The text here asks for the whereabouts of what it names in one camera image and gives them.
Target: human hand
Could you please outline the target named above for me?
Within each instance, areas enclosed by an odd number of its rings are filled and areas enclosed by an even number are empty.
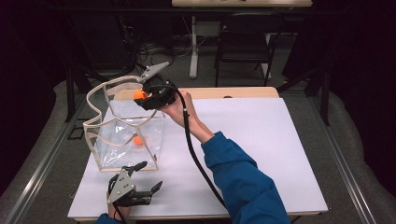
[[[180,92],[184,102],[186,104],[187,112],[189,114],[189,127],[190,132],[194,135],[201,143],[206,142],[214,134],[198,119],[198,115],[195,111],[194,104],[192,102],[192,97],[189,92],[181,91]],[[171,105],[166,105],[160,108],[160,110],[169,115],[171,119],[180,125],[181,127],[185,127],[184,124],[184,116],[183,116],[183,104],[181,102],[180,96],[175,94],[175,101]]]
[[[121,206],[119,206],[118,208],[119,208],[119,210],[121,212],[121,215],[124,218],[127,218],[129,216],[129,214],[131,213],[131,210],[132,210],[131,206],[129,206],[129,207],[121,207]],[[113,203],[107,205],[107,210],[108,210],[108,216],[109,217],[114,218],[114,219],[116,219],[118,221],[122,220],[122,218],[120,217],[120,214],[116,211],[116,208],[114,207]]]

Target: blue sleeve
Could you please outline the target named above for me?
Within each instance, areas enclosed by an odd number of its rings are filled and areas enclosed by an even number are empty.
[[[116,219],[111,218],[108,214],[103,213],[99,216],[99,218],[94,222],[95,224],[120,224]]]
[[[233,223],[290,223],[274,181],[240,146],[219,132],[202,149]]]

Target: orange ball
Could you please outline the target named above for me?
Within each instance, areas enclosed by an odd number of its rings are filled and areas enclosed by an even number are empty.
[[[134,99],[136,99],[136,100],[144,100],[146,98],[148,98],[148,94],[145,93],[144,91],[137,90],[137,91],[134,92]]]
[[[136,145],[138,145],[138,146],[142,146],[142,145],[143,145],[143,141],[142,141],[142,139],[140,139],[139,136],[135,136],[135,137],[134,137],[134,143],[135,143]]]

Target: wire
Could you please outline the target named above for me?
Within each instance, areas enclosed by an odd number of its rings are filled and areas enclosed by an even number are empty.
[[[116,212],[120,215],[122,224],[127,224],[127,222],[126,222],[125,218],[123,217],[119,207],[115,203],[113,203],[113,206],[116,209]]]
[[[189,146],[189,151],[190,151],[190,154],[192,156],[192,159],[194,160],[195,165],[198,167],[199,171],[201,172],[201,174],[204,177],[205,181],[209,185],[210,189],[212,189],[213,193],[218,198],[219,202],[225,207],[224,200],[219,195],[218,191],[216,190],[216,188],[213,185],[212,181],[210,180],[209,176],[207,176],[204,168],[202,167],[201,163],[198,161],[198,158],[197,158],[197,156],[195,154],[194,148],[192,146],[192,141],[191,141],[190,124],[189,124],[189,112],[187,110],[186,102],[184,100],[183,95],[178,90],[178,88],[173,87],[173,86],[169,86],[169,85],[155,85],[155,86],[151,86],[151,88],[157,88],[157,87],[165,87],[165,88],[172,89],[180,97],[181,104],[183,105],[184,131],[185,131],[185,134],[186,134],[187,145]]]

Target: clear plastic bag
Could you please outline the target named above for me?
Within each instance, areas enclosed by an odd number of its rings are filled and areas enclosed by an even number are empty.
[[[164,113],[146,111],[134,102],[142,85],[135,76],[102,83],[87,94],[96,115],[83,123],[85,138],[101,172],[147,161],[146,170],[158,170]]]

